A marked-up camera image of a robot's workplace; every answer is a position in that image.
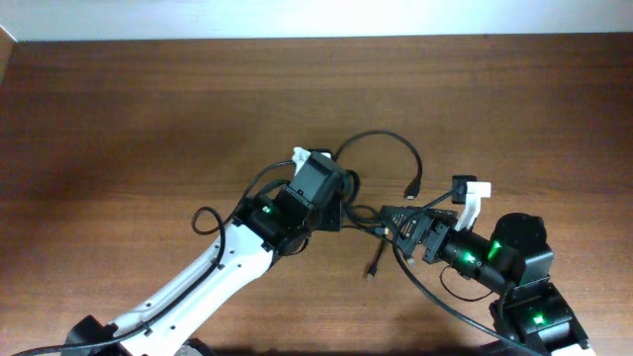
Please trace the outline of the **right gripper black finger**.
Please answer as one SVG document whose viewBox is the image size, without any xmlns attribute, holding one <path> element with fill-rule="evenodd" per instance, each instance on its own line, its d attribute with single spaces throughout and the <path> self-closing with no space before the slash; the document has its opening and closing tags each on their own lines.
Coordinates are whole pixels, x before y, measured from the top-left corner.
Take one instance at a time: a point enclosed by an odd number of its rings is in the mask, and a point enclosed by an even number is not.
<svg viewBox="0 0 633 356">
<path fill-rule="evenodd" d="M 419 207 L 413 206 L 383 206 L 379 211 L 379 219 L 384 223 L 401 223 L 404 219 L 414 214 L 457 218 L 456 211 L 428 208 L 419 213 L 418 210 Z"/>
<path fill-rule="evenodd" d="M 396 243 L 403 255 L 412 255 L 416 247 L 424 240 L 424 234 L 430 227 L 430 218 L 421 215 L 409 218 L 410 213 L 384 213 L 383 222 L 394 233 Z"/>
</svg>

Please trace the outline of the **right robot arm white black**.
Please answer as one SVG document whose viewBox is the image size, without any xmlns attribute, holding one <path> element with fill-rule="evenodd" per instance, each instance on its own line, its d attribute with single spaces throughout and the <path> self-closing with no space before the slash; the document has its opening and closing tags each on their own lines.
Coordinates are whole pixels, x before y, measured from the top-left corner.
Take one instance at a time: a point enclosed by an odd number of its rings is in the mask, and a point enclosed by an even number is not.
<svg viewBox="0 0 633 356">
<path fill-rule="evenodd" d="M 591 355 L 588 336 L 550 280 L 554 254 L 543 220 L 523 213 L 502 216 L 489 238 L 457 225 L 454 211 L 385 206 L 380 221 L 392 232 L 397 257 L 424 249 L 427 264 L 442 262 L 498 296 L 483 345 L 492 355 Z"/>
</svg>

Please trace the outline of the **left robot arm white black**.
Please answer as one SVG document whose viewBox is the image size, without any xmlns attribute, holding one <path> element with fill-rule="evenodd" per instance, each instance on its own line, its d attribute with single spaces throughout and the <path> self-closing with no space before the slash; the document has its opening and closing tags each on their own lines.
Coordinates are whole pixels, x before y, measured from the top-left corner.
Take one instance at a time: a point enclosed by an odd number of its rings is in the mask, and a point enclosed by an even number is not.
<svg viewBox="0 0 633 356">
<path fill-rule="evenodd" d="M 294 177 L 238 204 L 214 243 L 143 303 L 106 325 L 86 317 L 69 332 L 65 355 L 174 355 L 238 290 L 292 255 L 339 207 L 346 171 L 327 154 L 296 148 Z"/>
</svg>

